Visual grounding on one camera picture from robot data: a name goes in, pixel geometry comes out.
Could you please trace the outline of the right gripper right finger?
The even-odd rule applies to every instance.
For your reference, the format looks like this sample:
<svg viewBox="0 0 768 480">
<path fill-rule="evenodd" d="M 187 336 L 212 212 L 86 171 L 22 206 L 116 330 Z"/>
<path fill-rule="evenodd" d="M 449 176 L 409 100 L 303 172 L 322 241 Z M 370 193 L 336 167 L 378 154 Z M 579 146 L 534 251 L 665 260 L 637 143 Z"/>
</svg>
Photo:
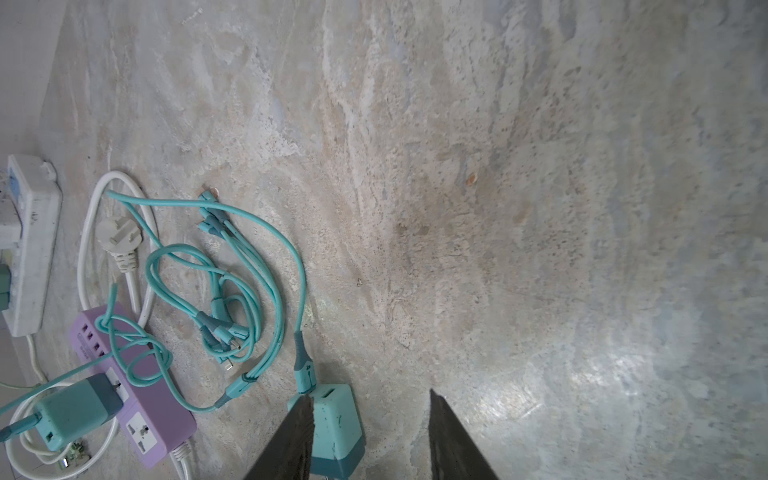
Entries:
<svg viewBox="0 0 768 480">
<path fill-rule="evenodd" d="M 434 389 L 430 390 L 428 435 L 433 479 L 498 479 L 447 400 Z"/>
</svg>

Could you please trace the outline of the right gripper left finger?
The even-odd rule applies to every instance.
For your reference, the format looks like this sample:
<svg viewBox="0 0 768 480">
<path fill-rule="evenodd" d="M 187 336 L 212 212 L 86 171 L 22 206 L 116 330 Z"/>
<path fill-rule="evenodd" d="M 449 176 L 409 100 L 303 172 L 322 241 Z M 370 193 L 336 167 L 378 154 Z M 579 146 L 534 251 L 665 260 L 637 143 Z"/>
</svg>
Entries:
<svg viewBox="0 0 768 480">
<path fill-rule="evenodd" d="M 307 480 L 314 432 L 313 400 L 309 395 L 300 395 L 245 479 Z"/>
</svg>

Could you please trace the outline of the purple power strip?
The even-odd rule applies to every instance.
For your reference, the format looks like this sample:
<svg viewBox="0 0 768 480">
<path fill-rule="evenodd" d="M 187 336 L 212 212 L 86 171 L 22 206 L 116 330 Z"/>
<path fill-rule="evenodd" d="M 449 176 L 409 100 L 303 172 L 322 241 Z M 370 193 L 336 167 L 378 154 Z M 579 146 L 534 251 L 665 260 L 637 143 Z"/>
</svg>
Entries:
<svg viewBox="0 0 768 480">
<path fill-rule="evenodd" d="M 149 387 L 133 386 L 117 361 L 106 357 L 111 352 L 109 336 L 96 328 L 97 318 L 105 312 L 104 306 L 80 312 L 69 330 L 70 345 L 82 363 L 103 360 L 92 370 L 105 373 L 116 387 L 123 401 L 116 415 L 120 429 L 143 466 L 151 469 L 190 439 L 197 424 L 165 381 Z"/>
</svg>

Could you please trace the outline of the white multicolour power strip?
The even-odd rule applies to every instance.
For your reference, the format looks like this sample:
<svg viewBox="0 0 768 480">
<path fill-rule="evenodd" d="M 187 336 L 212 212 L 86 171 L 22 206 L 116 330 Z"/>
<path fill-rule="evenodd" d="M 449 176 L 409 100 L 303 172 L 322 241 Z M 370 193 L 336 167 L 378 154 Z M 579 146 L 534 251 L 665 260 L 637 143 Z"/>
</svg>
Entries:
<svg viewBox="0 0 768 480">
<path fill-rule="evenodd" d="M 11 154 L 1 175 L 1 311 L 9 333 L 39 331 L 50 278 L 62 192 L 53 165 L 33 155 Z"/>
</svg>

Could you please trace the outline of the teal charger plug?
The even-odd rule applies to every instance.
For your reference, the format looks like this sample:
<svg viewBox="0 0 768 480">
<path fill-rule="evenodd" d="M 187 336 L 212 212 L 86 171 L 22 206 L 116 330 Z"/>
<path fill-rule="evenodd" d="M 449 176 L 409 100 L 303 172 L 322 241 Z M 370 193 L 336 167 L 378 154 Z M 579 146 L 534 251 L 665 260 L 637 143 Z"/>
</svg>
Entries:
<svg viewBox="0 0 768 480">
<path fill-rule="evenodd" d="M 29 414 L 1 429 L 1 442 L 35 430 L 48 451 L 60 451 L 108 423 L 123 404 L 107 375 L 97 373 L 44 395 Z"/>
<path fill-rule="evenodd" d="M 314 436 L 310 473 L 331 479 L 349 479 L 365 453 L 362 424 L 349 384 L 310 384 L 296 377 L 298 394 L 313 401 Z"/>
</svg>

